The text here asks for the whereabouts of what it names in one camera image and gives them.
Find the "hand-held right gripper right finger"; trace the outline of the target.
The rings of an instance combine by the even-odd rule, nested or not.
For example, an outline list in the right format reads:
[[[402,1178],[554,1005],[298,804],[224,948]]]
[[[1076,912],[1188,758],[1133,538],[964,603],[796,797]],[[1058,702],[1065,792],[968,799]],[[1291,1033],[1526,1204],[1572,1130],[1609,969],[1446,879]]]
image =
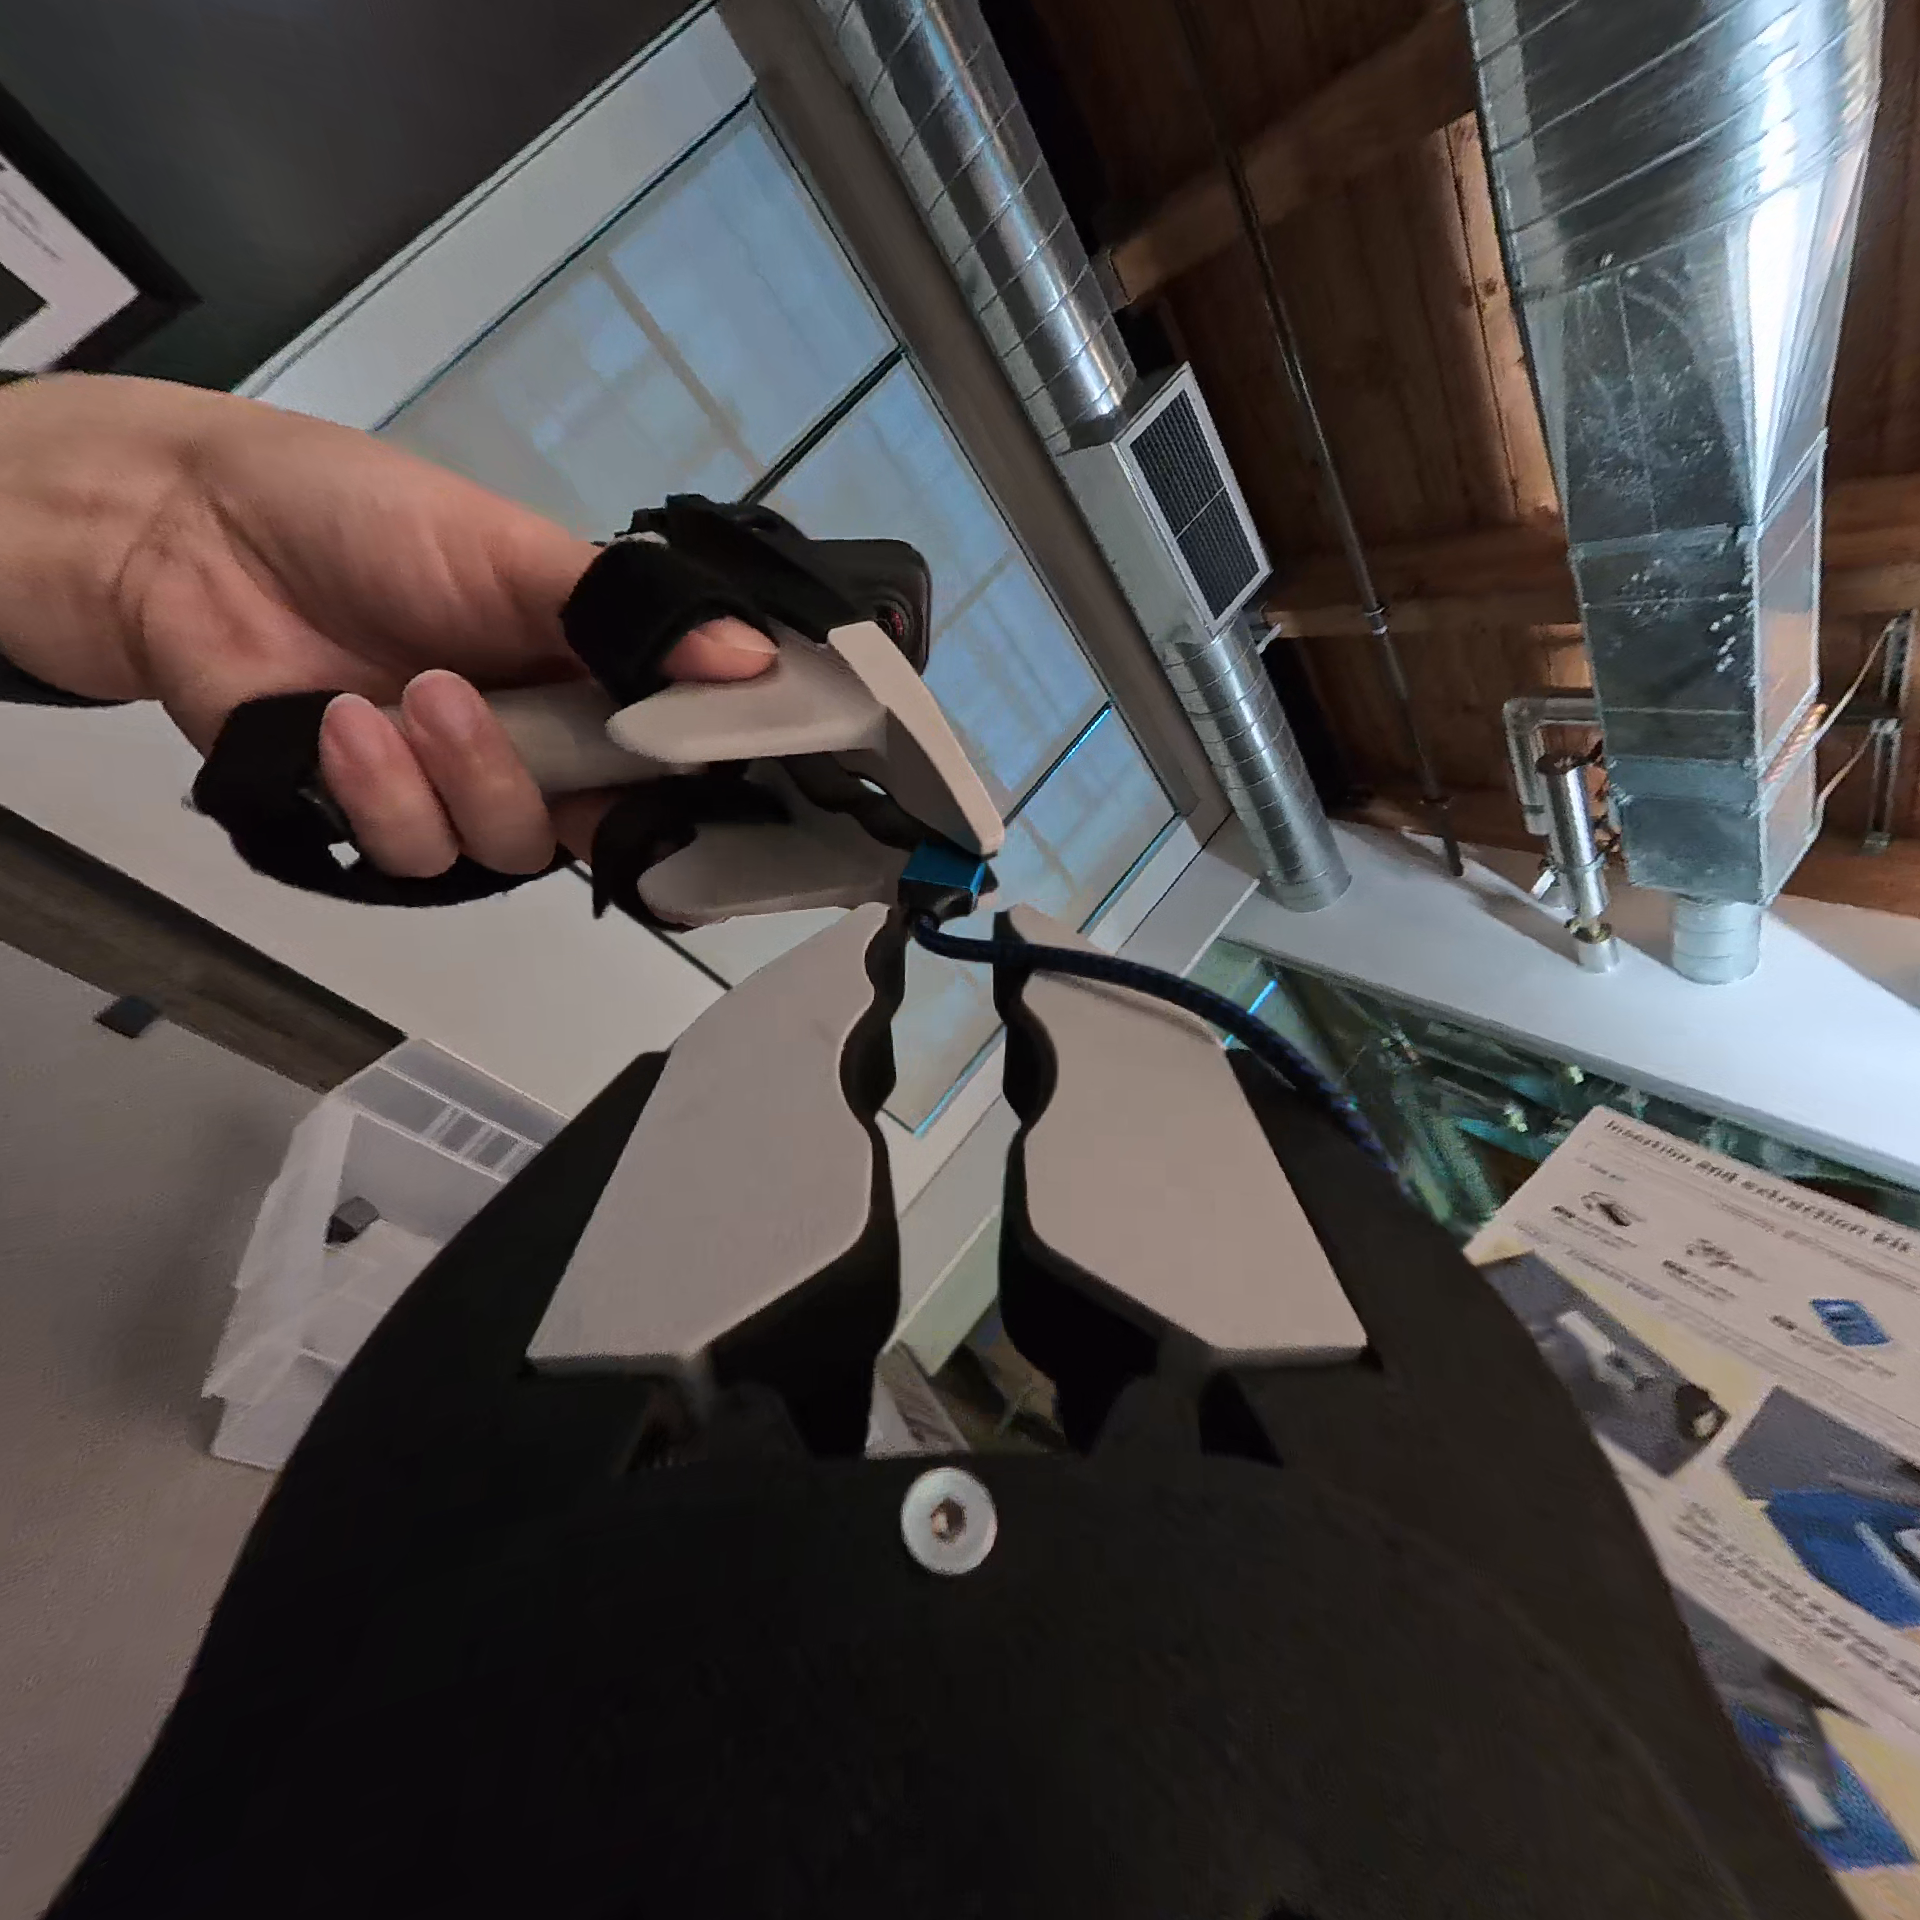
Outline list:
[[[996,1224],[996,1317],[1089,1451],[1141,1379],[1193,1399],[1253,1370],[1335,1370],[1365,1317],[1272,1149],[1222,1033],[1065,922],[995,922],[1005,1095],[1019,1116]]]

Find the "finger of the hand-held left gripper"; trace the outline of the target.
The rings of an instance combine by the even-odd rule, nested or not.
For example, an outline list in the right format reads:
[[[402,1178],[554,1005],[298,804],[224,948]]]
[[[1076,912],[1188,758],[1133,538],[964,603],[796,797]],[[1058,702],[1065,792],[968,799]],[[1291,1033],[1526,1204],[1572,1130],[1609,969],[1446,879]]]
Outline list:
[[[958,746],[940,702],[902,657],[902,646],[881,631],[881,625],[861,617],[832,629],[828,653],[861,682],[869,702],[861,732],[832,750],[832,758],[869,781],[922,831],[973,857],[996,857],[1005,817],[968,750]]]

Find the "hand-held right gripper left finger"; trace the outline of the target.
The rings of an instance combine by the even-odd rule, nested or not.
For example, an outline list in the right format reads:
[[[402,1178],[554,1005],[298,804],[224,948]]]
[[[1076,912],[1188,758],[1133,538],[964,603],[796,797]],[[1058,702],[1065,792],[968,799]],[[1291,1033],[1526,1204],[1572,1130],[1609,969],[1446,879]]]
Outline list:
[[[897,1005],[902,912],[869,903],[698,1014],[665,1051],[525,1362],[665,1379],[694,1414],[761,1390],[812,1456],[861,1456],[902,1313],[876,1130]]]

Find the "person's left hand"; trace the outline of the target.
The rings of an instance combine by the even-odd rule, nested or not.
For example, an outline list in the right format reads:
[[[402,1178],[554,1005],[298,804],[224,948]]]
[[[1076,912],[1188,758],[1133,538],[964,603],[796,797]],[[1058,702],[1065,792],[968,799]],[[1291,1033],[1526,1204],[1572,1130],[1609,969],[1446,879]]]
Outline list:
[[[382,437],[174,381],[0,396],[0,646],[35,682],[164,702],[212,750],[268,695],[330,691],[321,783],[363,861],[587,857],[614,797],[557,797],[488,691],[579,677],[560,603],[594,543]]]

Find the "paned window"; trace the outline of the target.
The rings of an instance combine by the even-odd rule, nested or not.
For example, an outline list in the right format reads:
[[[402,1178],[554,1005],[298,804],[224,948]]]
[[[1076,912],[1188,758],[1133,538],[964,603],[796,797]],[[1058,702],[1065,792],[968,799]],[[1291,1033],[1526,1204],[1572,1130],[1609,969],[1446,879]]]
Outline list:
[[[606,538],[708,492],[930,564],[930,691],[1007,817],[1005,903],[1119,950],[1222,797],[929,247],[861,240],[720,6],[691,6],[244,381]]]

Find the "white vent grille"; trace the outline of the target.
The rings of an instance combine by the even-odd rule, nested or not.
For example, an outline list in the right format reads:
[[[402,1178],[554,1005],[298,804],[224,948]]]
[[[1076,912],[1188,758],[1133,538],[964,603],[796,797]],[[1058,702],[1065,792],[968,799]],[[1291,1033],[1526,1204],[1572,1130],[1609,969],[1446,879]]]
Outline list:
[[[1266,543],[1188,363],[1152,381],[1119,428],[1065,451],[1058,471],[1152,637],[1209,637],[1266,587]]]

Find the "clear plastic bin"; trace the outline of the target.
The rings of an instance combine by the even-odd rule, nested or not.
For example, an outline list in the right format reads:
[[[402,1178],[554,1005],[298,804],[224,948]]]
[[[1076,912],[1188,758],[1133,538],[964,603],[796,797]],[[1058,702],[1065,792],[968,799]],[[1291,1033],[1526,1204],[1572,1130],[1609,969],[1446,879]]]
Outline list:
[[[565,1116],[407,1036],[330,1090],[293,1130],[235,1272],[205,1399],[206,1456],[280,1472],[334,1379],[476,1208],[520,1173]],[[345,1194],[382,1208],[322,1245]]]

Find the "thin dark ceiling pipe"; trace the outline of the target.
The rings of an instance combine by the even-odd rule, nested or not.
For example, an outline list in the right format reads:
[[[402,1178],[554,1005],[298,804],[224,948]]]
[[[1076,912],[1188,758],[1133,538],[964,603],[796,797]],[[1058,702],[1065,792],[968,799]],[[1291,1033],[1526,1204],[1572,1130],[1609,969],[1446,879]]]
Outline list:
[[[1209,132],[1209,151],[1217,151],[1222,182],[1232,194],[1234,231],[1239,231],[1239,244],[1253,254],[1253,269],[1255,269],[1266,333],[1272,333],[1272,350],[1279,350],[1279,363],[1284,363],[1284,381],[1289,381],[1289,396],[1291,396],[1291,417],[1299,417],[1299,428],[1303,428],[1303,462],[1310,468],[1316,500],[1320,500],[1327,527],[1335,538],[1335,553],[1348,564],[1348,580],[1357,594],[1365,631],[1372,642],[1372,668],[1377,668],[1377,682],[1382,682],[1382,695],[1394,702],[1394,719],[1397,719],[1397,732],[1402,732],[1402,750],[1410,750],[1410,764],[1414,764],[1414,792],[1416,792],[1424,825],[1441,838],[1446,871],[1460,879],[1462,874],[1462,846],[1460,846],[1460,831],[1452,831],[1452,797],[1449,797],[1449,783],[1434,771],[1427,732],[1416,726],[1414,691],[1410,691],[1410,672],[1402,672],[1397,631],[1394,631],[1377,571],[1370,564],[1370,548],[1365,548],[1365,532],[1357,532],[1357,515],[1350,515],[1350,495],[1341,485],[1341,468],[1335,468],[1335,451],[1333,451],[1333,437],[1327,437],[1327,420],[1320,420],[1320,404],[1316,404],[1316,392],[1310,392],[1310,376],[1309,376],[1309,361],[1303,361],[1303,333],[1299,333],[1291,304],[1284,296],[1279,254],[1266,244],[1272,218],[1266,218],[1266,208],[1255,198],[1253,167],[1239,159],[1239,140],[1232,135],[1222,93],[1209,80],[1198,14],[1193,14],[1188,0],[1177,0],[1171,14],[1177,14],[1177,32],[1178,32],[1178,51],[1187,51],[1187,73],[1188,73],[1193,102],[1208,113],[1208,132]]]

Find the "silver pipe fitting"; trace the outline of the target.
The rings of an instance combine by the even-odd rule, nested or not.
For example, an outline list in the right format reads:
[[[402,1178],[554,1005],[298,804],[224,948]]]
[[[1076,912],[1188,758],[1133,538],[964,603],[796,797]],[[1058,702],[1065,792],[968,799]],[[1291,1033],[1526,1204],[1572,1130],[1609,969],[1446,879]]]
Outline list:
[[[1556,892],[1572,950],[1585,970],[1615,970],[1621,944],[1609,928],[1606,831],[1597,804],[1600,777],[1600,716],[1591,695],[1533,691],[1499,709],[1504,771],[1526,817],[1526,831],[1547,839],[1547,879]]]

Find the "printed instruction poster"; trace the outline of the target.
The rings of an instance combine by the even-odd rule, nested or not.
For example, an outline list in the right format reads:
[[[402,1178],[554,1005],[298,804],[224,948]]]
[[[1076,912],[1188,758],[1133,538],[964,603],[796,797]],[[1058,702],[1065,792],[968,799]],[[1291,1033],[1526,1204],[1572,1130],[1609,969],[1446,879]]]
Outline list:
[[[1855,1917],[1917,1917],[1917,1229],[1585,1116],[1469,1262],[1615,1463],[1792,1835]]]

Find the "framed marker sign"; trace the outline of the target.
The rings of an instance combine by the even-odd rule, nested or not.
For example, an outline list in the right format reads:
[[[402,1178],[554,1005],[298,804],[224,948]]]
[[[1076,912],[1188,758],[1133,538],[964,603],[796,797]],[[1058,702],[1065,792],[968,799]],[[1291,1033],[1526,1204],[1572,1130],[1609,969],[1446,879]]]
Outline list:
[[[62,140],[0,97],[0,381],[122,372],[205,296],[76,167]]]

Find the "round silver air duct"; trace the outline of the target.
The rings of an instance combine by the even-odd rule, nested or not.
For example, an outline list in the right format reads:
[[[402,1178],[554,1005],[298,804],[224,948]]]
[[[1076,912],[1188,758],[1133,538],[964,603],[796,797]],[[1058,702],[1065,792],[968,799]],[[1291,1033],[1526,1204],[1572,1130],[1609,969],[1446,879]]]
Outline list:
[[[973,0],[823,0],[823,34],[1041,451],[1101,444],[1152,384]],[[1253,606],[1152,653],[1232,799],[1259,892],[1320,912],[1350,887]]]

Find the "large rectangular silver duct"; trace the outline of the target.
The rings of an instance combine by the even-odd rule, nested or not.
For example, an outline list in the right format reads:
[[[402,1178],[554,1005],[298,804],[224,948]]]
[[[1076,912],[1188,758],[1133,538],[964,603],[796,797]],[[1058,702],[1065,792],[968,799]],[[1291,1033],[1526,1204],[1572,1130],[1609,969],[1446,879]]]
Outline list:
[[[1874,0],[1475,0],[1478,135],[1600,758],[1672,969],[1743,985],[1819,831],[1825,454]]]

